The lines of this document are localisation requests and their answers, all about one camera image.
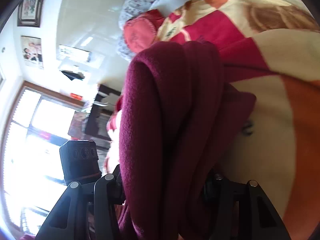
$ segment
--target picture frame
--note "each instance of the picture frame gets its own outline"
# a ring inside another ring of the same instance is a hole
[[[40,28],[44,0],[22,0],[18,6],[17,26]]]
[[[21,49],[25,66],[44,70],[40,38],[21,36]]]

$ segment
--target maroon fleece fabric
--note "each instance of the maroon fleece fabric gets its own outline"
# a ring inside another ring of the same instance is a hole
[[[210,210],[201,189],[254,103],[224,82],[209,42],[158,42],[132,60],[120,128],[124,240],[205,237]]]

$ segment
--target blanket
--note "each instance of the blanket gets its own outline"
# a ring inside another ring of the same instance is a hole
[[[124,85],[122,239],[204,239],[201,190],[255,103],[225,82],[216,47],[158,42],[131,62]]]
[[[320,221],[319,31],[301,0],[202,0],[173,12],[157,34],[215,44],[225,82],[257,97],[221,170],[258,181],[293,240]]]

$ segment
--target colorful blanket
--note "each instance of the colorful blanket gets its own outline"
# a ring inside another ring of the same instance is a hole
[[[320,221],[319,31],[301,0],[192,0],[157,34],[214,43],[225,81],[256,95],[220,166],[233,181],[260,183],[293,240]]]

